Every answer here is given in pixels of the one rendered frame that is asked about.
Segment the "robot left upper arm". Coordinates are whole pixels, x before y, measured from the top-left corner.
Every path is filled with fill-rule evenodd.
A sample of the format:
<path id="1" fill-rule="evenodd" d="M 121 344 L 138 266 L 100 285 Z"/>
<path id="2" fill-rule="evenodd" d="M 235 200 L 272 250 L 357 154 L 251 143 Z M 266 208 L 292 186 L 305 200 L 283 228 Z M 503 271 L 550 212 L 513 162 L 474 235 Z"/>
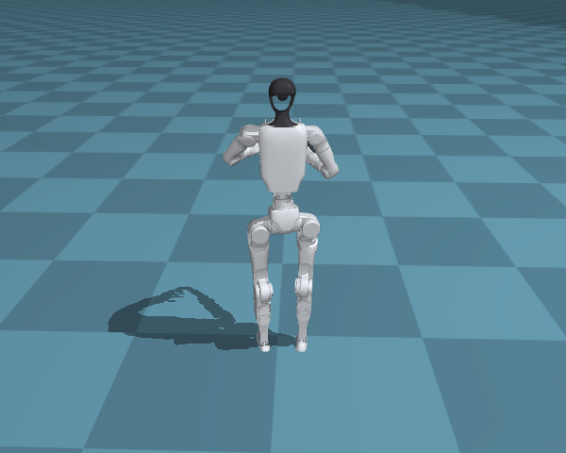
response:
<path id="1" fill-rule="evenodd" d="M 247 148 L 256 145 L 260 126 L 245 125 L 241 128 L 239 134 L 229 145 L 228 149 L 223 153 L 223 160 L 230 167 L 241 161 L 240 154 Z"/>

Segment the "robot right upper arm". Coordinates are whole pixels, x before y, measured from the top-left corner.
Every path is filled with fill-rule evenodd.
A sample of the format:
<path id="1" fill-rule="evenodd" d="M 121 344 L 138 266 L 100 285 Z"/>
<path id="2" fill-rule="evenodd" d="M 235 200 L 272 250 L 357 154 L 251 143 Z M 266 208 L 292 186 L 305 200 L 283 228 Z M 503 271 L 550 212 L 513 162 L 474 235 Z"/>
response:
<path id="1" fill-rule="evenodd" d="M 339 173 L 339 168 L 334 160 L 333 152 L 323 131 L 317 126 L 305 126 L 308 134 L 308 142 L 314 145 L 314 150 L 324 166 L 321 167 L 321 174 L 324 178 L 330 179 Z"/>

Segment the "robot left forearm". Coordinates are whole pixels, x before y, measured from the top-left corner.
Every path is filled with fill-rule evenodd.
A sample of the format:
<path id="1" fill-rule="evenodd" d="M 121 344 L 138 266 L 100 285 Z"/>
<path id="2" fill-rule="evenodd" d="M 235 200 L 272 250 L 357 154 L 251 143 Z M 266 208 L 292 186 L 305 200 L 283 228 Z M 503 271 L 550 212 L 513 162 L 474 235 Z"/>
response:
<path id="1" fill-rule="evenodd" d="M 226 150 L 225 150 L 226 151 Z M 254 156 L 259 152 L 259 146 L 258 146 L 258 142 L 256 143 L 256 145 L 252 146 L 252 147 L 247 147 L 241 154 L 241 160 L 244 160 L 248 157 Z"/>

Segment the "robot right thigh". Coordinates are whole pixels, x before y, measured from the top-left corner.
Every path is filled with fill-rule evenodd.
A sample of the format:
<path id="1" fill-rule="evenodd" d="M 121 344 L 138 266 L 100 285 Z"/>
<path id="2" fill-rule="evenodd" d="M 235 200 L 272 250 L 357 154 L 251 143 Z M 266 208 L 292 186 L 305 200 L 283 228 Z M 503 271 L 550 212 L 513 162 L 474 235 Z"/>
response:
<path id="1" fill-rule="evenodd" d="M 318 246 L 320 223 L 311 213 L 299 212 L 300 230 L 297 231 L 298 278 L 295 279 L 295 292 L 300 297 L 308 297 L 308 280 L 313 279 L 313 265 Z"/>

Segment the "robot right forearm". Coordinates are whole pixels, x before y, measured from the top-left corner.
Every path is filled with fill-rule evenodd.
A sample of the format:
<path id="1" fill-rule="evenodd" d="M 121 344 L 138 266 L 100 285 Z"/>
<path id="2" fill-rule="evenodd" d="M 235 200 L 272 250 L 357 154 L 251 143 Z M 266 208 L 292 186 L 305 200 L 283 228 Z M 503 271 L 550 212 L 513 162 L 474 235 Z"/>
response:
<path id="1" fill-rule="evenodd" d="M 309 147 L 307 147 L 307 159 L 306 162 L 311 165 L 313 168 L 317 169 L 318 172 L 321 173 L 321 167 L 324 166 L 316 153 L 313 153 Z M 338 165 L 337 165 L 338 166 Z M 339 167 L 338 167 L 339 168 Z"/>

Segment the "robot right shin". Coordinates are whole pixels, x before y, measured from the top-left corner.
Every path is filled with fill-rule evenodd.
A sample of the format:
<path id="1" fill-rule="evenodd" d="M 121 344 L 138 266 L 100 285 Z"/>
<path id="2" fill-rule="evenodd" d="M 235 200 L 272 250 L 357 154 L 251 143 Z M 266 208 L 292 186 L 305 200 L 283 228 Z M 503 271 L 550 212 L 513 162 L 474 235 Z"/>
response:
<path id="1" fill-rule="evenodd" d="M 298 342 L 301 342 L 302 338 L 304 342 L 307 339 L 307 326 L 311 314 L 312 282 L 313 280 L 310 278 L 308 280 L 308 297 L 300 297 L 300 294 L 297 295 L 296 315 L 299 325 Z"/>

